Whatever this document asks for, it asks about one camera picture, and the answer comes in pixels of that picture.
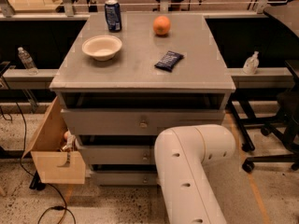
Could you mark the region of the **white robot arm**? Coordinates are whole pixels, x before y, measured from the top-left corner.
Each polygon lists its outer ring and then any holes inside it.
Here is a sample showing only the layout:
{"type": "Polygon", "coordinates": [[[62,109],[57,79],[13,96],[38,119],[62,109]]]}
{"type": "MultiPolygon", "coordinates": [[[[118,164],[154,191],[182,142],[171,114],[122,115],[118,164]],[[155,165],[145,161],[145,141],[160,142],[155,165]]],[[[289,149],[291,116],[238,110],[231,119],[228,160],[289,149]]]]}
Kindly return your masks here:
{"type": "Polygon", "coordinates": [[[226,224],[204,167],[230,159],[235,138],[217,124],[161,132],[154,158],[170,224],[226,224]]]}

